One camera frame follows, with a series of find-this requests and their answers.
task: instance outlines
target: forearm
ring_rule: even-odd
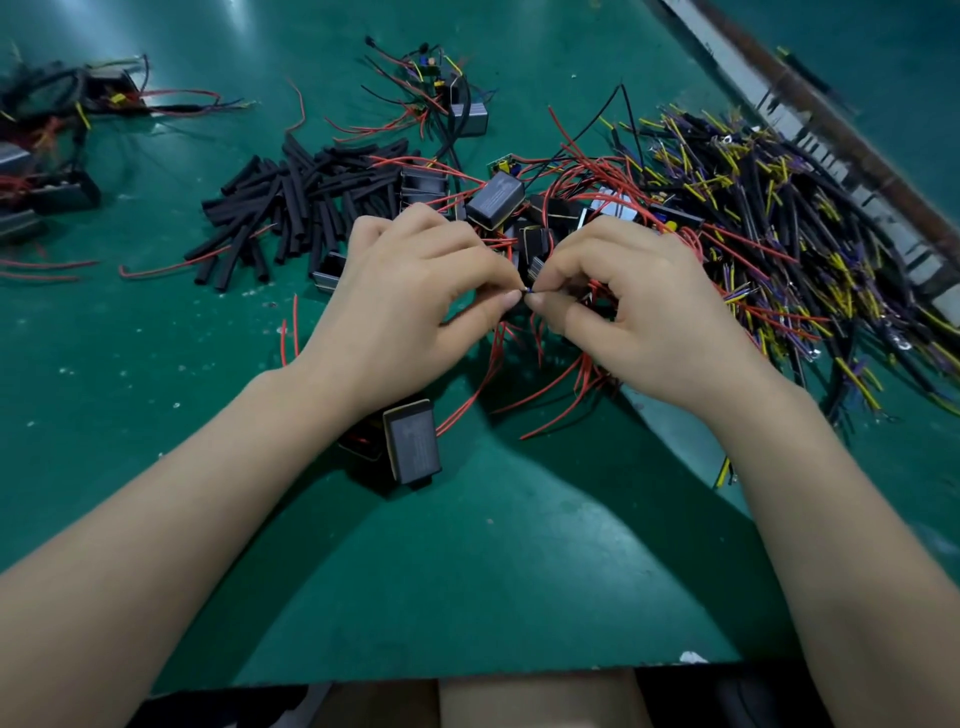
[[[806,392],[773,374],[743,398],[705,419],[736,467],[834,720],[946,724],[958,708],[956,588]]]
[[[290,374],[255,379],[189,440],[0,576],[0,724],[129,719],[244,544],[349,424],[335,398],[301,404]]]

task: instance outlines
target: wrist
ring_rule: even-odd
[[[731,377],[718,382],[712,394],[702,400],[701,411],[694,412],[710,429],[755,421],[768,414],[795,407],[809,394],[770,365],[748,376]]]
[[[361,416],[349,387],[297,362],[256,376],[247,390],[263,400],[263,407],[279,412],[286,427],[312,437],[326,435],[332,441]]]

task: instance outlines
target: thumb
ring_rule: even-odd
[[[543,317],[550,330],[572,341],[594,359],[610,361],[617,350],[629,343],[629,335],[604,320],[572,296],[563,293],[531,293],[526,303]]]
[[[522,292],[490,291],[477,294],[477,299],[440,329],[438,343],[444,359],[457,361],[488,331],[497,325],[504,313],[520,301]]]

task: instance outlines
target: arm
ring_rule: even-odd
[[[0,575],[0,725],[124,725],[300,471],[353,422],[452,367],[519,301],[510,262],[426,206],[393,223],[360,218],[349,248],[294,363],[257,377]],[[450,304],[481,285],[491,292],[444,323]]]
[[[617,296],[615,323],[558,292],[583,276]],[[727,450],[834,722],[960,722],[960,593],[679,238],[603,217],[558,247],[535,290],[527,303],[553,330]]]

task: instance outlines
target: fingernail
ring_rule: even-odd
[[[527,305],[533,311],[539,311],[540,307],[543,304],[543,294],[542,293],[529,293],[525,299]]]
[[[520,298],[523,296],[523,291],[507,291],[503,294],[503,310],[509,311],[515,305],[520,303]]]

